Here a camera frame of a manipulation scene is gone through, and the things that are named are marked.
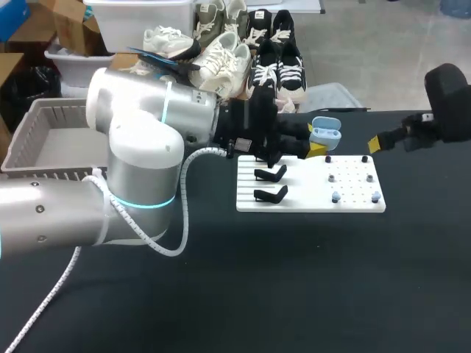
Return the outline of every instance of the cable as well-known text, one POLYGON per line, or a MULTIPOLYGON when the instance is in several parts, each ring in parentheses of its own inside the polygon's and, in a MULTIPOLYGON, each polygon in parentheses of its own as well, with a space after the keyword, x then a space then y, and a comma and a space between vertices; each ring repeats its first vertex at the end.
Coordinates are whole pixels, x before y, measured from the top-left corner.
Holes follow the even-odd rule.
MULTIPOLYGON (((115 198, 115 196, 110 192, 108 189, 108 186, 106 185, 106 182, 103 178, 98 178, 97 176, 86 176, 84 179, 82 179, 83 182, 92 182, 95 184, 98 189, 100 189, 103 194, 107 195, 110 199, 110 202, 112 206, 116 209, 116 211, 123 217, 123 219, 131 226, 131 228, 135 231, 135 233, 146 242, 147 245, 149 245, 151 248, 153 248, 156 252, 160 252, 163 255, 170 256, 170 257, 175 257, 180 255, 183 250, 186 247, 186 243, 188 240, 188 200, 186 197, 186 174, 188 172, 188 167, 191 162, 193 162, 197 157, 203 155, 203 154, 216 154, 221 157, 226 157, 227 152, 224 149, 217 149, 213 147, 207 147, 205 149, 199 149, 198 151, 195 151, 194 153, 190 154, 190 156, 186 159, 186 161, 183 163, 182 167, 182 172, 180 174, 180 192, 182 194, 182 209, 183 209, 183 236, 182 236, 182 242, 178 249, 176 250, 168 250, 163 248, 162 246, 158 245, 156 242, 154 242, 132 219, 132 217, 129 215, 129 213, 126 211, 126 209, 119 203, 119 201, 115 198)), ((59 278, 57 281, 56 285, 52 288, 52 290, 49 292, 47 297, 43 300, 43 302, 40 304, 40 306, 36 309, 36 311, 32 314, 31 318, 29 318, 28 322, 24 325, 24 327, 21 329, 20 333, 15 337, 15 340, 10 344, 10 346, 7 348, 5 353, 12 353, 17 345, 21 342, 21 340, 24 338, 24 336, 28 333, 29 329, 31 329, 32 325, 36 322, 38 317, 41 315, 41 313, 46 309, 47 305, 49 302, 55 297, 59 289, 63 286, 65 280, 67 277, 70 275, 72 272, 72 269, 74 268, 79 255, 80 255, 80 250, 81 247, 77 246, 74 250, 74 253, 72 254, 72 258, 70 262, 68 263, 67 267, 65 268, 64 273, 62 276, 59 278)))
POLYGON ((12 353, 15 349, 16 346, 21 342, 21 340, 24 338, 24 336, 28 333, 29 329, 31 329, 31 326, 36 322, 36 320, 39 318, 39 315, 46 309, 47 305, 49 302, 52 300, 52 298, 55 297, 59 289, 63 286, 65 280, 67 279, 68 275, 71 274, 72 269, 75 266, 75 263, 77 262, 77 259, 79 258, 80 255, 80 246, 77 246, 74 250, 74 253, 72 254, 72 258, 69 261, 67 267, 65 268, 64 273, 62 276, 59 278, 57 281, 56 285, 52 288, 52 290, 49 292, 46 298, 44 298, 43 302, 40 304, 40 306, 36 309, 36 311, 32 314, 32 316, 29 318, 28 322, 23 326, 21 329, 20 333, 15 337, 15 340, 10 344, 10 346, 7 348, 5 353, 12 353))
POLYGON ((154 249, 156 252, 161 253, 162 255, 175 257, 180 255, 186 247, 186 242, 188 240, 188 200, 186 197, 186 174, 188 172, 188 167, 191 162, 193 162, 197 157, 204 155, 204 154, 216 154, 221 157, 225 157, 227 152, 224 149, 218 149, 213 147, 207 147, 205 149, 199 149, 186 159, 183 163, 182 172, 180 174, 180 192, 182 194, 182 209, 183 209, 183 236, 182 242, 180 246, 175 250, 168 250, 164 247, 160 246, 156 242, 153 241, 132 219, 129 213, 126 211, 124 206, 118 201, 118 199, 110 192, 106 182, 102 179, 96 178, 94 176, 86 176, 83 181, 92 182, 100 189, 103 193, 109 194, 110 202, 115 210, 119 213, 119 215, 130 225, 132 230, 134 230, 135 234, 138 235, 140 239, 142 239, 148 246, 154 249))

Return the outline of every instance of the white pegboard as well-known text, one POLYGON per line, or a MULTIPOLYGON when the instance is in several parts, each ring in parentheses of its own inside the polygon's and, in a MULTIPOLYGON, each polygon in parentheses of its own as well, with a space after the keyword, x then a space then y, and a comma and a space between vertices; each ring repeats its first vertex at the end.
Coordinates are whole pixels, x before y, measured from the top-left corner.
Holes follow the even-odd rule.
POLYGON ((282 212, 282 213, 382 213, 386 209, 383 191, 376 174, 372 157, 363 163, 363 156, 331 156, 330 163, 325 156, 300 160, 294 156, 283 156, 272 169, 253 156, 240 156, 237 166, 237 211, 241 212, 282 212), (262 169, 277 173, 286 164, 288 170, 278 183, 255 180, 254 170, 262 169), (333 175, 334 182, 329 182, 333 175), (372 182, 366 180, 372 176, 372 182), (277 193, 284 185, 288 194, 279 204, 256 201, 254 190, 277 193), (341 199, 332 202, 332 194, 337 191, 341 199), (372 194, 377 191, 381 198, 372 202, 372 194))

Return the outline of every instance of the white sneaker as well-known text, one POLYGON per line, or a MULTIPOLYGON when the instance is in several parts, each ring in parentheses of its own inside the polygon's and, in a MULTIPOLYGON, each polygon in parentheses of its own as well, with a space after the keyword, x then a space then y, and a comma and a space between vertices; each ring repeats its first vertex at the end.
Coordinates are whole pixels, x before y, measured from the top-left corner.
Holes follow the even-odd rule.
POLYGON ((177 29, 162 26, 144 32, 142 49, 170 60, 189 60, 201 52, 197 40, 183 35, 177 29))
POLYGON ((200 69, 188 73, 191 84, 199 88, 203 82, 215 77, 224 65, 227 56, 226 52, 232 53, 236 50, 237 42, 238 36, 234 32, 225 32, 213 40, 206 50, 193 62, 200 69))
POLYGON ((226 53, 226 61, 215 77, 201 85, 202 90, 215 92, 221 98, 235 98, 245 88, 245 79, 250 68, 250 49, 247 44, 241 44, 234 53, 226 53))

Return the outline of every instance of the white shoelace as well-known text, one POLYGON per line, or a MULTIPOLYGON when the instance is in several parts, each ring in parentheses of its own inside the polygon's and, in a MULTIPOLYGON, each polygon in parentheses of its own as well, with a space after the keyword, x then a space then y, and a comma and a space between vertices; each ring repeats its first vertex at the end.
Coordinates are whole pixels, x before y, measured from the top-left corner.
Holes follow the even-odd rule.
POLYGON ((219 70, 221 70, 221 67, 224 65, 226 57, 227 50, 222 46, 222 44, 217 43, 205 56, 202 66, 207 68, 214 75, 217 75, 219 70))
POLYGON ((281 43, 280 39, 289 39, 290 34, 291 30, 282 31, 277 29, 276 33, 272 37, 272 42, 281 43))
POLYGON ((129 71, 131 74, 137 74, 139 76, 146 76, 147 74, 154 71, 154 66, 146 63, 142 60, 138 60, 134 66, 130 68, 120 68, 119 71, 129 71))
POLYGON ((277 64, 271 64, 268 66, 257 65, 255 66, 255 77, 253 82, 258 82, 261 86, 263 85, 268 79, 273 80, 273 84, 277 84, 277 64))
POLYGON ((255 28, 252 28, 250 30, 248 38, 244 39, 244 43, 246 43, 248 46, 253 45, 253 46, 260 46, 260 44, 257 43, 258 38, 264 37, 266 34, 266 29, 258 30, 255 28))
POLYGON ((214 22, 210 22, 209 24, 201 24, 201 22, 198 22, 198 24, 196 25, 196 30, 194 31, 193 33, 193 37, 196 39, 196 40, 200 40, 201 39, 201 34, 203 32, 209 32, 211 31, 211 28, 213 28, 214 26, 214 22))
POLYGON ((238 24, 224 24, 224 32, 234 32, 238 35, 238 24))
POLYGON ((289 66, 280 63, 279 72, 281 82, 286 81, 301 81, 302 70, 304 70, 302 66, 302 61, 299 57, 296 58, 299 65, 289 66))
POLYGON ((219 70, 218 75, 229 75, 234 76, 234 73, 237 71, 237 63, 240 60, 233 53, 226 50, 224 51, 224 65, 219 70))
POLYGON ((159 26, 160 33, 163 35, 175 35, 177 37, 186 37, 179 29, 159 26))

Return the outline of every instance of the blue object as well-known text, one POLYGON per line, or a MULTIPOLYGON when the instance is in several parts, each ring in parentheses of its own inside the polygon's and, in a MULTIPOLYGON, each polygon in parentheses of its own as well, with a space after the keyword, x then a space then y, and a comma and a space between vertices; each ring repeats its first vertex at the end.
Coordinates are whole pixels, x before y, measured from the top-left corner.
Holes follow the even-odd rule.
POLYGON ((380 201, 380 199, 381 199, 381 194, 380 194, 379 192, 377 192, 377 191, 375 191, 375 192, 373 193, 373 195, 371 196, 371 201, 372 201, 374 204, 378 203, 378 201, 380 201))
POLYGON ((141 208, 143 210, 151 210, 155 208, 162 208, 162 207, 165 207, 167 204, 171 204, 171 202, 174 201, 175 199, 175 195, 168 201, 165 201, 161 204, 133 204, 131 202, 121 200, 119 197, 116 197, 116 196, 115 196, 115 199, 118 200, 118 202, 120 204, 123 204, 124 206, 132 207, 132 208, 141 208))
POLYGON ((328 151, 336 149, 341 140, 341 122, 339 119, 327 116, 317 116, 312 120, 310 142, 327 147, 328 151))
POLYGON ((161 57, 160 55, 157 55, 155 53, 151 53, 150 51, 145 51, 145 50, 137 49, 137 48, 131 48, 130 46, 128 46, 127 48, 131 49, 132 51, 135 51, 136 53, 144 55, 146 57, 151 57, 152 59, 159 60, 162 63, 169 64, 169 65, 178 65, 178 63, 176 63, 175 61, 168 60, 165 57, 161 57))
POLYGON ((0 7, 0 42, 10 39, 28 17, 29 7, 26 0, 7 0, 7 3, 0 7))
POLYGON ((471 0, 441 0, 440 10, 452 17, 471 18, 471 0))
POLYGON ((340 201, 340 199, 341 199, 340 194, 337 191, 334 191, 332 194, 332 202, 336 204, 337 202, 340 201))

